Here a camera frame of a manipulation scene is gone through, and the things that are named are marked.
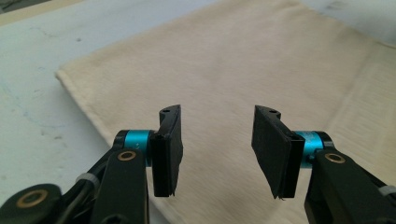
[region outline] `table surface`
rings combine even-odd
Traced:
[[[0,26],[0,204],[35,184],[66,192],[108,150],[56,79],[62,64],[213,2],[85,0]]]

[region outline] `beige cloth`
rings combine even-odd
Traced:
[[[158,111],[181,104],[176,197],[151,197],[172,223],[306,223],[310,172],[296,199],[273,199],[250,146],[254,105],[279,110],[291,130],[327,132],[396,185],[395,60],[395,49],[295,0],[232,0],[97,50],[57,76],[109,144],[121,129],[158,129]]]

